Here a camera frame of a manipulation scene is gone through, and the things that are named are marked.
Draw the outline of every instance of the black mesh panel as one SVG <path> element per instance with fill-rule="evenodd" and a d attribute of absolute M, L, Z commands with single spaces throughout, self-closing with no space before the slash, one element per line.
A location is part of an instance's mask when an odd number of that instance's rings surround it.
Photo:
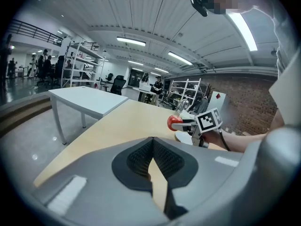
<path fill-rule="evenodd" d="M 147 178 L 152 156 L 153 147 L 152 141 L 150 141 L 127 157 L 127 165 L 137 175 Z"/>
<path fill-rule="evenodd" d="M 153 146 L 154 159 L 165 178 L 169 178 L 184 166 L 184 159 L 178 154 L 157 141 L 153 141 Z"/>

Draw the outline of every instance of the hand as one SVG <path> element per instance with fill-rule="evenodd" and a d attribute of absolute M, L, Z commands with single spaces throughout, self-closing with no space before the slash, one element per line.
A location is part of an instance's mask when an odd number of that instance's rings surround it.
<path fill-rule="evenodd" d="M 221 145 L 222 144 L 221 136 L 218 133 L 218 131 L 215 131 L 215 130 L 204 132 L 202 134 L 202 138 L 207 143 L 213 143 L 215 145 Z"/>

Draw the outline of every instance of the black cable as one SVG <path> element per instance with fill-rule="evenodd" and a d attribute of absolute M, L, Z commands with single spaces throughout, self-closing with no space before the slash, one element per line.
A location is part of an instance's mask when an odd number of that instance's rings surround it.
<path fill-rule="evenodd" d="M 219 131 L 219 133 L 220 133 L 220 135 L 221 135 L 221 139 L 222 139 L 222 142 L 224 143 L 225 148 L 230 152 L 231 150 L 230 150 L 230 148 L 228 147 L 228 145 L 227 145 L 227 143 L 225 142 L 225 139 L 224 139 L 224 137 L 223 137 L 223 135 L 222 135 L 222 129 L 221 129 L 221 127 L 218 128 L 218 131 Z"/>

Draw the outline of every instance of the metal shelving unit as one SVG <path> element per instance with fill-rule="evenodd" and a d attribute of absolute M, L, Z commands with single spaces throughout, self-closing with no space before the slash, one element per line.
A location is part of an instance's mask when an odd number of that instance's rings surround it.
<path fill-rule="evenodd" d="M 208 86 L 209 83 L 203 83 L 201 78 L 198 81 L 190 81 L 189 79 L 186 81 L 173 81 L 169 89 L 169 94 L 179 95 L 181 96 L 181 100 L 183 100 L 183 98 L 189 99 L 189 102 L 192 105 L 198 94 L 205 97 Z M 186 95 L 186 92 L 188 91 L 194 92 L 193 96 Z"/>
<path fill-rule="evenodd" d="M 74 53 L 73 56 L 69 55 L 70 53 L 70 48 L 76 49 L 76 52 Z M 83 53 L 83 57 L 79 57 L 79 52 Z M 92 57 L 95 59 L 95 61 L 91 61 L 87 59 L 88 57 Z M 63 71 L 62 71 L 62 79 L 61 79 L 61 88 L 66 86 L 68 82 L 70 82 L 70 87 L 72 87 L 73 83 L 78 83 L 78 82 L 89 82 L 92 83 L 91 87 L 97 83 L 98 88 L 100 89 L 100 83 L 101 83 L 101 75 L 103 73 L 103 66 L 105 63 L 105 58 L 101 57 L 99 54 L 95 53 L 94 51 L 89 50 L 85 46 L 81 45 L 80 43 L 70 43 L 70 45 L 67 48 L 66 51 L 66 56 L 65 56 L 65 61 L 67 59 L 71 60 L 72 63 L 72 69 L 71 68 L 65 68 L 63 66 Z M 80 61 L 84 63 L 83 69 L 76 69 L 75 68 L 75 62 Z M 85 70 L 85 67 L 87 65 L 92 65 L 93 69 L 91 70 Z M 64 71 L 71 71 L 70 78 L 65 78 L 64 77 Z M 74 72 L 82 72 L 80 78 L 74 78 Z M 83 73 L 86 73 L 90 79 L 83 79 Z"/>

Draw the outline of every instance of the white ceiling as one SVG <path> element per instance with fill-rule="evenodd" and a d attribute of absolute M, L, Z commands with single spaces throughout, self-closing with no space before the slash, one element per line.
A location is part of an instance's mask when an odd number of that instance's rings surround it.
<path fill-rule="evenodd" d="M 65 21 L 76 23 L 118 60 L 134 60 L 170 75 L 197 74 L 200 68 L 212 67 L 237 67 L 248 73 L 268 67 L 277 74 L 277 58 L 270 54 L 278 47 L 274 25 L 258 10 L 243 14 L 258 47 L 250 52 L 227 16 L 208 14 L 204 18 L 190 0 L 41 0 L 35 4 L 41 2 L 52 14 L 64 14 Z M 117 36 L 142 40 L 146 46 L 119 42 Z M 169 51 L 194 65 L 185 66 L 169 56 Z"/>

